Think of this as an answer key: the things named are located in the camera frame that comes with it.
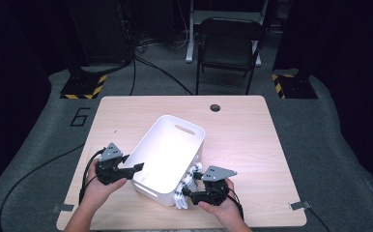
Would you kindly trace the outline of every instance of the white plastic basket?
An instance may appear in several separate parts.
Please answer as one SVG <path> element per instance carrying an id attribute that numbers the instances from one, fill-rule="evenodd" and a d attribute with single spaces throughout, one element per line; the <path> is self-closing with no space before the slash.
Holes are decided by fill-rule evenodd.
<path id="1" fill-rule="evenodd" d="M 171 115 L 158 118 L 125 163 L 144 162 L 131 181 L 135 189 L 161 205 L 174 205 L 178 184 L 200 160 L 204 138 L 204 130 L 190 122 Z"/>

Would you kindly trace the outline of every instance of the cable hole in table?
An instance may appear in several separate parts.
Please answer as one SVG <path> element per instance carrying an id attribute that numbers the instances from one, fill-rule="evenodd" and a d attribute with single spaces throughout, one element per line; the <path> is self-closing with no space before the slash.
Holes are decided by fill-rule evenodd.
<path id="1" fill-rule="evenodd" d="M 210 109 L 212 112 L 218 112 L 220 110 L 219 104 L 211 104 Z"/>

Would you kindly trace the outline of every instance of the chair leg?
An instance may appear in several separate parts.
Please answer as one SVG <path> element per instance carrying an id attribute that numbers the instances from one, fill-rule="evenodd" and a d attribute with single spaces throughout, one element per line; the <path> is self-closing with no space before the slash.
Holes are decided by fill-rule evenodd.
<path id="1" fill-rule="evenodd" d="M 249 88 L 250 88 L 250 83 L 252 82 L 252 77 L 253 77 L 253 71 L 254 71 L 255 68 L 252 68 L 252 70 L 250 70 L 250 76 L 249 76 L 249 80 L 247 82 L 247 86 L 246 86 L 246 92 L 245 94 L 249 94 Z"/>
<path id="2" fill-rule="evenodd" d="M 199 88 L 199 62 L 198 62 L 198 68 L 196 69 L 196 86 L 195 86 L 195 95 L 198 95 L 198 88 Z"/>

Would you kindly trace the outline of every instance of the wooden table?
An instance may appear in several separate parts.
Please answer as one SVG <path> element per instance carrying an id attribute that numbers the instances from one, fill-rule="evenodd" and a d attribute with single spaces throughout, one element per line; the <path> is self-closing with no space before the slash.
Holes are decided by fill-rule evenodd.
<path id="1" fill-rule="evenodd" d="M 211 111 L 213 104 L 220 106 Z M 110 142 L 130 154 L 162 115 L 184 119 L 206 132 L 201 156 L 209 165 L 238 172 L 230 179 L 250 227 L 303 226 L 303 210 L 264 98 L 259 96 L 105 97 L 90 129 L 65 204 L 77 207 L 82 174 L 89 158 Z M 72 212 L 61 212 L 63 230 Z M 128 182 L 108 198 L 93 218 L 92 230 L 221 228 L 212 215 L 190 204 L 187 210 L 165 207 L 135 191 Z"/>

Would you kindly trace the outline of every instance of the metal bracket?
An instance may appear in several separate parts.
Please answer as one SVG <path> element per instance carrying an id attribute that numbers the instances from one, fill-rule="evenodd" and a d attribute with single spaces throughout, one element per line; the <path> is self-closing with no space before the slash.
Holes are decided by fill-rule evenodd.
<path id="1" fill-rule="evenodd" d="M 104 152 L 101 154 L 99 161 L 112 160 L 118 157 L 121 157 L 123 152 L 115 146 L 114 143 L 110 143 Z"/>
<path id="2" fill-rule="evenodd" d="M 235 176 L 237 174 L 238 173 L 236 171 L 211 165 L 208 167 L 207 171 L 202 175 L 201 180 L 207 182 L 215 182 L 231 176 Z"/>
<path id="3" fill-rule="evenodd" d="M 293 210 L 293 211 L 296 211 L 296 210 L 299 210 L 299 209 L 309 209 L 309 208 L 312 208 L 312 205 L 310 205 L 310 203 L 308 201 L 303 201 L 303 202 L 296 202 L 296 203 L 289 203 L 289 207 Z"/>

